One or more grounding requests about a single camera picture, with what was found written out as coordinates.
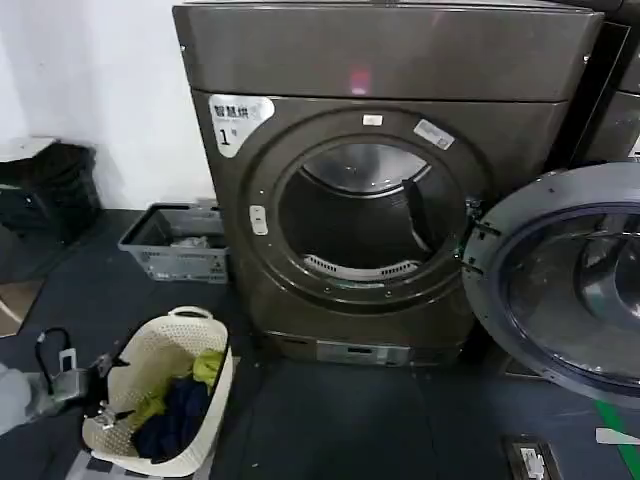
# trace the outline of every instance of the dark gray floor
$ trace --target dark gray floor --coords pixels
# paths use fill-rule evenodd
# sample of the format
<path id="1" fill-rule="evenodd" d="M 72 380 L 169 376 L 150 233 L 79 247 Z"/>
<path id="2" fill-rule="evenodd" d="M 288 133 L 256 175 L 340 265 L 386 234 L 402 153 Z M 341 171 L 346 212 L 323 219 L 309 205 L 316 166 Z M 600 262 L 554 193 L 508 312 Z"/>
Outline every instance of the dark gray floor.
<path id="1" fill-rule="evenodd" d="M 39 253 L 16 252 L 20 244 L 0 234 L 3 279 L 52 269 L 21 333 L 0 340 L 0 362 L 35 370 L 35 338 L 62 325 L 86 365 L 141 321 L 177 305 L 199 305 L 227 324 L 234 353 L 243 357 L 211 478 L 503 479 L 500 440 L 521 433 L 551 443 L 565 479 L 631 478 L 615 447 L 595 443 L 601 422 L 593 402 L 542 381 L 265 363 L 233 291 L 153 282 L 118 251 L 117 240 L 134 218 L 111 212 L 64 252 L 38 242 L 29 248 Z M 640 434 L 640 414 L 623 416 L 629 432 Z M 67 414 L 0 437 L 0 478 L 64 479 L 78 432 L 78 419 Z"/>

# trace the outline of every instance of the cable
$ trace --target cable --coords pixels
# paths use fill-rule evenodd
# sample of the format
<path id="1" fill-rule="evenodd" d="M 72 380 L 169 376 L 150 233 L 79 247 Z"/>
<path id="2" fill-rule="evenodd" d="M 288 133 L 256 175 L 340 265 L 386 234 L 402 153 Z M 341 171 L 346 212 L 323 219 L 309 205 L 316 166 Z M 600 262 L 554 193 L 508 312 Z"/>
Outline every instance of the cable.
<path id="1" fill-rule="evenodd" d="M 44 364 L 44 360 L 42 359 L 42 344 L 47 338 L 47 335 L 50 333 L 58 332 L 64 336 L 64 346 L 63 350 L 67 350 L 71 348 L 71 337 L 69 336 L 69 332 L 67 332 L 64 328 L 61 327 L 52 327 L 48 328 L 44 332 L 38 336 L 38 340 L 35 345 L 35 354 L 36 361 L 38 362 L 38 366 L 40 367 L 40 371 L 44 375 L 44 380 L 47 382 L 47 391 L 49 395 L 53 395 L 53 381 L 51 380 L 51 375 L 49 375 L 49 371 L 47 370 L 46 365 Z"/>

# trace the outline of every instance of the door glass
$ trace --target door glass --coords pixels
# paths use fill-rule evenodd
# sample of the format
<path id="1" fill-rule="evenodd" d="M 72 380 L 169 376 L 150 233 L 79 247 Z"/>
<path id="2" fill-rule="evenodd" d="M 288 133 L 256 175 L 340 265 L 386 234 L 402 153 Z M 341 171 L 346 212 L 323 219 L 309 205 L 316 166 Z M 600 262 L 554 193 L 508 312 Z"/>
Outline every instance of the door glass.
<path id="1" fill-rule="evenodd" d="M 450 232 L 451 204 L 464 205 L 453 180 L 430 160 L 379 144 L 313 156 L 281 196 L 289 247 L 308 267 L 356 283 L 417 270 Z"/>
<path id="2" fill-rule="evenodd" d="M 585 215 L 521 241 L 501 267 L 522 332 L 558 360 L 640 381 L 640 216 Z"/>

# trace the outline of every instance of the gray crate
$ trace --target gray crate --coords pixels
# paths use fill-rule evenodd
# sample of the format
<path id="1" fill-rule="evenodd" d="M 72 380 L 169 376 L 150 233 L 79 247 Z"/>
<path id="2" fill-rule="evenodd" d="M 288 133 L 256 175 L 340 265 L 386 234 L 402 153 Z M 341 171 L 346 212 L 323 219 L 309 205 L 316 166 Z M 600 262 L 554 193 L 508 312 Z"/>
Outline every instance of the gray crate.
<path id="1" fill-rule="evenodd" d="M 207 237 L 209 248 L 177 247 L 188 237 Z M 153 204 L 118 243 L 154 280 L 227 283 L 228 248 L 222 217 L 209 204 Z"/>

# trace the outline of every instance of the white laundry basket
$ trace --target white laundry basket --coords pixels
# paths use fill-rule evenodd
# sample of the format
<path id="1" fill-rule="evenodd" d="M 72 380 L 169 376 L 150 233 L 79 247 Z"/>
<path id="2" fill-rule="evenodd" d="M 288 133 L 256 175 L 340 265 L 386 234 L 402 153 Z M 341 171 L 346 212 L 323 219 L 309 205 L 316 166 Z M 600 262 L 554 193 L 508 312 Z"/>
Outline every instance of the white laundry basket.
<path id="1" fill-rule="evenodd" d="M 133 431 L 126 420 L 103 430 L 94 420 L 87 419 L 82 425 L 82 437 L 91 455 L 144 475 L 184 477 L 194 473 L 212 450 L 231 389 L 233 359 L 226 327 L 206 310 L 178 307 L 142 325 L 120 354 L 130 365 L 114 368 L 108 376 L 110 407 L 115 412 L 135 410 L 145 395 L 167 378 L 172 365 L 184 364 L 208 348 L 226 352 L 225 357 L 202 426 L 181 454 L 153 463 L 138 457 L 131 444 Z"/>

